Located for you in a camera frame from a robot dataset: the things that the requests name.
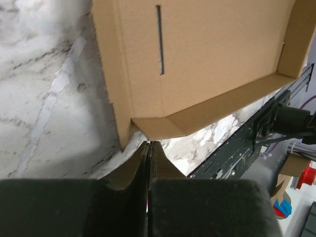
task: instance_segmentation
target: cardboard flap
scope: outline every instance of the cardboard flap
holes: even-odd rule
[[[167,118],[133,118],[133,122],[150,140],[187,136],[290,82],[291,78],[273,74]]]
[[[315,34],[316,1],[296,0],[284,37],[277,72],[289,77],[301,75]]]
[[[271,198],[271,203],[274,204],[274,202],[278,199],[278,202],[281,203],[283,201],[283,194],[288,186],[288,184],[291,181],[291,176],[282,175],[279,174],[277,177],[277,184],[276,189],[273,192],[273,196]]]
[[[116,1],[94,0],[91,12],[108,97],[114,105],[120,145],[125,148],[130,139],[133,107],[117,7]]]
[[[310,160],[296,154],[290,154],[280,174],[300,177],[304,169],[309,165]]]
[[[186,135],[167,118],[133,118],[133,122],[151,141]]]

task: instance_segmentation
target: white marble surface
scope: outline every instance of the white marble surface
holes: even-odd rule
[[[122,153],[90,22],[88,0],[0,0],[0,178],[100,178]],[[162,140],[190,173],[272,95],[183,138]]]

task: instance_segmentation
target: brown cardboard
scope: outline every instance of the brown cardboard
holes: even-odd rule
[[[298,156],[296,154],[289,154],[280,174],[277,177],[277,184],[272,194],[271,202],[274,204],[276,199],[281,203],[283,201],[283,194],[292,177],[300,177],[303,170],[309,165],[310,160]]]
[[[279,204],[283,201],[283,194],[286,190],[286,187],[290,183],[291,178],[292,178],[291,176],[282,175],[282,174],[280,174],[277,177],[276,189],[271,198],[272,204],[274,204],[277,199],[278,199]]]
[[[280,174],[300,177],[303,170],[309,165],[310,160],[296,154],[290,154]]]
[[[185,136],[294,81],[316,25],[316,2],[294,2],[94,0],[121,146],[131,119],[150,140]]]

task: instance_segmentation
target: cardboard edge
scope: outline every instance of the cardboard edge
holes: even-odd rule
[[[132,120],[149,140],[188,136],[293,81],[293,78],[272,74],[166,118]]]
[[[133,118],[132,121],[150,141],[186,135],[168,118]]]
[[[284,47],[277,72],[298,78],[308,57],[315,35],[316,1],[296,0],[292,8],[284,37]]]
[[[109,101],[114,109],[120,147],[124,149],[131,137],[133,104],[118,7],[118,2],[113,0],[94,0],[91,18]]]

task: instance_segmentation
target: folded cardboard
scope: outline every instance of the folded cardboard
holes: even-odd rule
[[[196,132],[294,81],[314,0],[94,0],[109,100],[124,148]]]
[[[288,184],[290,183],[292,177],[291,176],[287,176],[287,175],[283,175],[280,174],[277,177],[277,184],[276,184],[276,189],[272,195],[271,198],[271,203],[274,204],[276,200],[278,200],[279,204],[282,203],[283,201],[283,194],[288,186]]]
[[[298,156],[296,154],[289,154],[288,158],[277,177],[277,184],[271,198],[274,203],[277,199],[281,203],[283,201],[283,194],[292,177],[300,177],[304,169],[309,165],[310,160]]]
[[[303,170],[311,161],[296,154],[289,154],[280,174],[301,177]]]

